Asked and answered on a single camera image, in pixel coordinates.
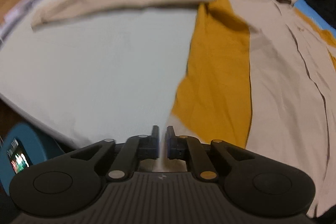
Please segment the teal device with screen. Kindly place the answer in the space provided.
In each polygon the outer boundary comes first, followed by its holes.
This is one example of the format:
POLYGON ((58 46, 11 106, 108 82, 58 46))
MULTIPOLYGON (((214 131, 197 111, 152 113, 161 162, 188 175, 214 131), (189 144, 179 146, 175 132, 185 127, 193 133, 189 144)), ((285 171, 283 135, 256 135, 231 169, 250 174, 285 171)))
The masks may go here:
POLYGON ((1 184, 6 194, 13 177, 25 168, 64 154, 55 139, 18 123, 9 131, 1 147, 1 184))

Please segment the blue white patterned bed sheet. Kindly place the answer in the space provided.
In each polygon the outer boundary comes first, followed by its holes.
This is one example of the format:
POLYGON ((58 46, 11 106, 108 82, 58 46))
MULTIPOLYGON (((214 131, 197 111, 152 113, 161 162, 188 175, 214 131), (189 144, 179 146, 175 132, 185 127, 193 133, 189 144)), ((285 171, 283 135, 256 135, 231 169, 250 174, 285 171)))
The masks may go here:
POLYGON ((223 114, 195 109, 190 123, 178 114, 182 85, 192 65, 235 73, 238 52, 193 41, 199 12, 190 7, 149 7, 97 12, 50 23, 31 21, 41 0, 1 48, 1 97, 52 136, 84 147, 104 138, 124 141, 152 125, 204 142, 223 139, 250 149, 273 145, 322 148, 335 143, 335 71, 331 48, 318 35, 290 31, 272 0, 228 0, 247 23, 251 42, 243 60, 251 98, 236 89, 239 109, 223 114))

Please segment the beige and mustard jacket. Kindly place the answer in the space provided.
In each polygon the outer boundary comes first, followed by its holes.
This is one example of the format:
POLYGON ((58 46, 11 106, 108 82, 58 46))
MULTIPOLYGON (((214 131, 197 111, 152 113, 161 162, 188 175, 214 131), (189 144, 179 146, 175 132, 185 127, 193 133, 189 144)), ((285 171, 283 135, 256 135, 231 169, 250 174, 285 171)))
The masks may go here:
POLYGON ((111 22, 93 97, 117 132, 171 123, 295 166, 314 181, 308 211, 335 208, 335 38, 296 0, 54 0, 31 27, 92 26, 104 12, 163 9, 151 23, 111 22))

